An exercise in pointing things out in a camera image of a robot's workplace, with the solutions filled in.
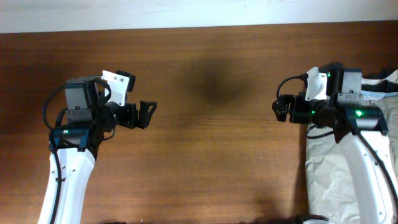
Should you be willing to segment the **khaki shorts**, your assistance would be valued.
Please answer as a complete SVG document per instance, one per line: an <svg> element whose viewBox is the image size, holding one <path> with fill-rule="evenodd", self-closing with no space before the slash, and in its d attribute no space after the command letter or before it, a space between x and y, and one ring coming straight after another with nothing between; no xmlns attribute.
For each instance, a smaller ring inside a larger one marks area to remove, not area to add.
<svg viewBox="0 0 398 224"><path fill-rule="evenodd" d="M389 150L397 178L397 96L369 100L365 105L382 109L389 128ZM358 203L347 162L334 136L308 139L305 171L308 207L332 223L360 223Z"/></svg>

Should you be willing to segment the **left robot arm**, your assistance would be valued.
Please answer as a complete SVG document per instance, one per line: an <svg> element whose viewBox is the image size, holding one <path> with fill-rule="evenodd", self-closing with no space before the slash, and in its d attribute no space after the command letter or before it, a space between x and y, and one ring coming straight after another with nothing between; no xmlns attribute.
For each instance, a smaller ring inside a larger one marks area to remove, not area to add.
<svg viewBox="0 0 398 224"><path fill-rule="evenodd" d="M80 223L85 192L105 133L117 126L145 129L157 108L154 101L126 103L135 76L129 73L68 80L63 108L49 127L50 170L39 223Z"/></svg>

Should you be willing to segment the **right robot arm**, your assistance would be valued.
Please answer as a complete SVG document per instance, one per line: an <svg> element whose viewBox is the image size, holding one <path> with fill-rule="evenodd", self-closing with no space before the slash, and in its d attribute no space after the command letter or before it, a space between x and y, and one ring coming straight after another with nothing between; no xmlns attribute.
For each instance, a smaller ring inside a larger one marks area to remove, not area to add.
<svg viewBox="0 0 398 224"><path fill-rule="evenodd" d="M305 91L276 94L280 122L306 124L310 216L300 223L396 223L395 73L363 78L358 68L312 68Z"/></svg>

